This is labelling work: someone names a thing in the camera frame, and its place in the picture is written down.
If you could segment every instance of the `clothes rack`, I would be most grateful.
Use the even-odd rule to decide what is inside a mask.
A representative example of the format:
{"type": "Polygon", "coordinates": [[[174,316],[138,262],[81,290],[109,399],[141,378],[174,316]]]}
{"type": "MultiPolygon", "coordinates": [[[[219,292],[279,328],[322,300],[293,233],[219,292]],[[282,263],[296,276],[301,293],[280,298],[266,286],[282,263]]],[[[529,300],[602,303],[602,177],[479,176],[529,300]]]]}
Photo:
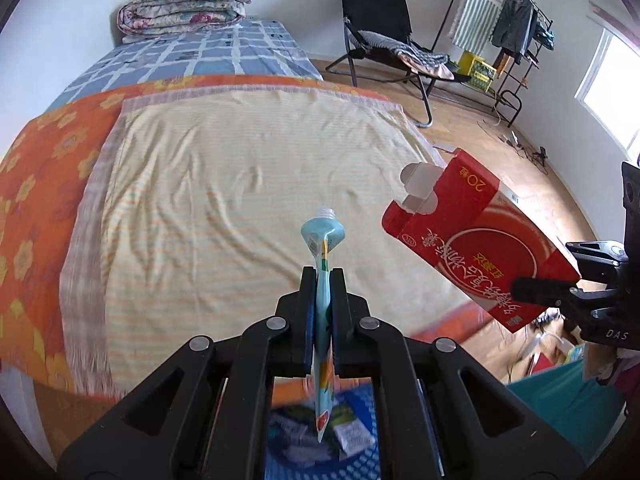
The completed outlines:
{"type": "MultiPolygon", "coordinates": [[[[444,28],[447,24],[447,20],[449,19],[449,15],[451,13],[451,9],[453,8],[453,4],[456,0],[451,0],[449,2],[449,7],[447,7],[447,11],[444,14],[444,17],[442,19],[442,22],[440,23],[440,28],[438,29],[438,33],[436,34],[436,37],[433,41],[433,44],[431,45],[431,51],[434,52],[436,49],[436,46],[438,45],[438,41],[440,40],[440,37],[442,36],[442,32],[444,31],[444,28]]],[[[540,6],[535,2],[535,0],[530,0],[531,3],[533,4],[534,8],[538,11],[538,19],[540,20],[540,18],[542,18],[542,21],[546,27],[546,30],[551,30],[551,26],[553,25],[553,20],[551,20],[540,8],[540,6]]],[[[536,53],[535,56],[536,58],[538,58],[539,54],[540,54],[540,50],[542,49],[542,44],[537,41],[537,40],[533,40],[536,43],[536,53]]],[[[516,63],[514,61],[511,62],[511,66],[510,68],[507,70],[506,75],[502,81],[502,83],[500,84],[500,88],[498,88],[497,91],[495,91],[492,88],[489,88],[489,90],[487,91],[487,93],[494,98],[494,109],[495,111],[500,115],[501,118],[503,118],[505,121],[508,121],[508,127],[511,128],[511,126],[513,125],[514,121],[516,120],[516,118],[518,117],[518,115],[520,114],[520,112],[522,111],[522,99],[518,96],[518,92],[522,89],[522,88],[528,88],[527,86],[527,77],[529,76],[529,73],[531,72],[531,69],[534,67],[534,64],[531,62],[531,60],[526,60],[529,63],[529,67],[527,68],[524,76],[520,79],[518,79],[516,76],[513,75],[512,71],[513,71],[513,67],[516,65],[516,63]],[[510,89],[505,89],[504,86],[507,83],[508,80],[514,80],[518,86],[517,88],[513,91],[510,89]],[[509,108],[511,108],[514,111],[514,114],[512,117],[508,118],[506,117],[500,110],[498,110],[497,105],[503,105],[503,106],[507,106],[509,108]]],[[[476,89],[473,86],[470,85],[465,85],[468,88],[471,88],[473,90],[476,91],[481,91],[479,89],[476,89]]],[[[427,95],[431,93],[431,88],[429,88],[427,90],[427,95]]]]}

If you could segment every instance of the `toothpaste tube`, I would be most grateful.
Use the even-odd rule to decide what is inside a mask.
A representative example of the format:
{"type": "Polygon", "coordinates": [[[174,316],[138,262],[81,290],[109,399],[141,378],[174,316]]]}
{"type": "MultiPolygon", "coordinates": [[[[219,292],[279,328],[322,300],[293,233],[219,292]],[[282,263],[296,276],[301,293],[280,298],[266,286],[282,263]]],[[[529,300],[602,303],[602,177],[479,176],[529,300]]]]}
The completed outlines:
{"type": "Polygon", "coordinates": [[[316,431],[322,440],[334,405],[334,367],[331,359],[331,290],[327,254],[342,240],[344,227],[335,219],[334,210],[322,208],[300,229],[302,238],[316,260],[316,310],[314,358],[312,370],[316,390],[316,431]]]}

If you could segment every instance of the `silver bolt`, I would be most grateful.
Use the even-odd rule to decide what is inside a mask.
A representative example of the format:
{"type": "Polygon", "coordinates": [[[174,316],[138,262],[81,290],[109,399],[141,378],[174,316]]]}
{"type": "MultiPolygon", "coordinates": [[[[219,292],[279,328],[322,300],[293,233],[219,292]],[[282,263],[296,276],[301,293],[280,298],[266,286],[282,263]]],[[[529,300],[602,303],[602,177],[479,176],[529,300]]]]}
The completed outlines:
{"type": "Polygon", "coordinates": [[[209,348],[209,339],[203,335],[197,335],[189,341],[189,348],[194,352],[202,352],[209,348]]]}
{"type": "Polygon", "coordinates": [[[450,354],[453,352],[458,346],[453,339],[449,339],[448,337],[441,337],[436,339],[436,348],[445,354],[450,354]]]}
{"type": "Polygon", "coordinates": [[[273,316],[267,320],[267,327],[271,330],[280,330],[286,327],[287,320],[280,316],[273,316]]]}
{"type": "Polygon", "coordinates": [[[364,330],[375,330],[380,326],[380,322],[375,317],[365,316],[360,319],[360,326],[364,330]]]}

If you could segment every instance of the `blue plaid bedsheet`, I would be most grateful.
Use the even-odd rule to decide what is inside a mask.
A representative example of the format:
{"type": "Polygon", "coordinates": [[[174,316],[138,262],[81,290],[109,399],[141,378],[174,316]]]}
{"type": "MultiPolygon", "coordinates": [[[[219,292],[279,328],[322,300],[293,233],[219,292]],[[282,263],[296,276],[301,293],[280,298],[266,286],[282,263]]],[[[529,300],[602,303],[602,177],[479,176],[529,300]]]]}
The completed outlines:
{"type": "Polygon", "coordinates": [[[118,46],[66,87],[47,111],[105,90],[201,74],[322,79],[281,23],[244,20],[229,28],[118,46]]]}

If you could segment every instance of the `chair backrest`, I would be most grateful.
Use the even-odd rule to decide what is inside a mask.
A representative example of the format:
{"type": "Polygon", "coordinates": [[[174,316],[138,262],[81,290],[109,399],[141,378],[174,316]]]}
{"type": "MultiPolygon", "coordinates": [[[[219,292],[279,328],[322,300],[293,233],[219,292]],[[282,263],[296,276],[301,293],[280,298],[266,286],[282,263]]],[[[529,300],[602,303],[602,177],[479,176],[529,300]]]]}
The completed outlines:
{"type": "Polygon", "coordinates": [[[358,30],[407,42],[411,21],[406,0],[342,0],[342,13],[358,30]]]}

